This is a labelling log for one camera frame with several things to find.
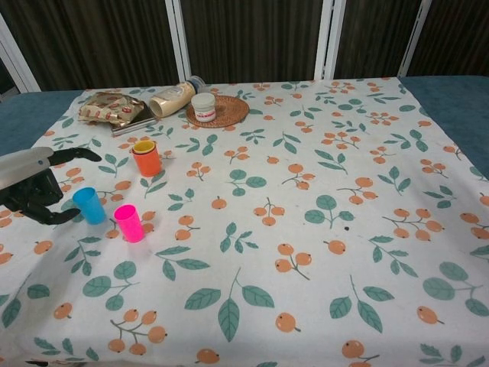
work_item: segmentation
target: black robotic finger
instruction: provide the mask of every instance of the black robotic finger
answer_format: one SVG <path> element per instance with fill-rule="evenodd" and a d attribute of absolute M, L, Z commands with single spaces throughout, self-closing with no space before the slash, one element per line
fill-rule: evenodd
<path fill-rule="evenodd" d="M 48 160 L 51 166 L 56 166 L 58 164 L 72 161 L 75 158 L 85 158 L 93 162 L 100 162 L 102 160 L 102 157 L 100 157 L 97 153 L 94 153 L 86 148 L 70 148 L 55 151 L 53 155 L 48 157 Z"/>
<path fill-rule="evenodd" d="M 68 222 L 80 213 L 80 210 L 77 208 L 71 208 L 61 213 L 52 213 L 45 206 L 33 202 L 28 202 L 25 208 L 21 208 L 21 211 L 25 216 L 47 225 Z"/>

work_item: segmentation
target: chip bag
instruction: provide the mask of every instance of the chip bag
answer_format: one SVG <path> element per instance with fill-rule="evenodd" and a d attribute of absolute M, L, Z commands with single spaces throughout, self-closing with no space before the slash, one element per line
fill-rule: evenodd
<path fill-rule="evenodd" d="M 144 109 L 144 102 L 120 93 L 98 92 L 79 111 L 80 121 L 110 122 L 124 127 Z"/>

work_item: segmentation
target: plastic cup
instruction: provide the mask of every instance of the plastic cup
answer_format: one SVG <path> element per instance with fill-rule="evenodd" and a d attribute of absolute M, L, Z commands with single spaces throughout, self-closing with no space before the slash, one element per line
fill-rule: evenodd
<path fill-rule="evenodd" d="M 121 205 L 114 211 L 114 218 L 129 242 L 139 242 L 144 238 L 143 226 L 134 205 Z"/>
<path fill-rule="evenodd" d="M 73 202 L 82 211 L 88 224 L 100 224 L 105 219 L 105 211 L 93 187 L 85 187 L 73 195 Z"/>
<path fill-rule="evenodd" d="M 153 177 L 161 172 L 160 156 L 154 141 L 144 140 L 137 142 L 132 148 L 132 155 L 136 160 L 141 175 L 144 177 Z"/>

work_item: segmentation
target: jar lid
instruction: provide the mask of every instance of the jar lid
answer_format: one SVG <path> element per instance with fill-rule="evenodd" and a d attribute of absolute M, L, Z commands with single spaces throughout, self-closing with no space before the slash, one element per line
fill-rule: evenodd
<path fill-rule="evenodd" d="M 205 109 L 215 105 L 215 97 L 212 93 L 199 93 L 192 97 L 194 109 Z"/>

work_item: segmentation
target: rattan coaster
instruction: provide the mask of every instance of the rattan coaster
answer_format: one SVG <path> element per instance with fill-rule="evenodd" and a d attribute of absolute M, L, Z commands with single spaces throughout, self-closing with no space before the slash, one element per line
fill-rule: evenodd
<path fill-rule="evenodd" d="M 250 112 L 250 106 L 245 101 L 230 96 L 215 96 L 215 119 L 211 122 L 200 122 L 196 119 L 193 106 L 186 109 L 186 119 L 201 128 L 224 128 L 243 121 Z"/>

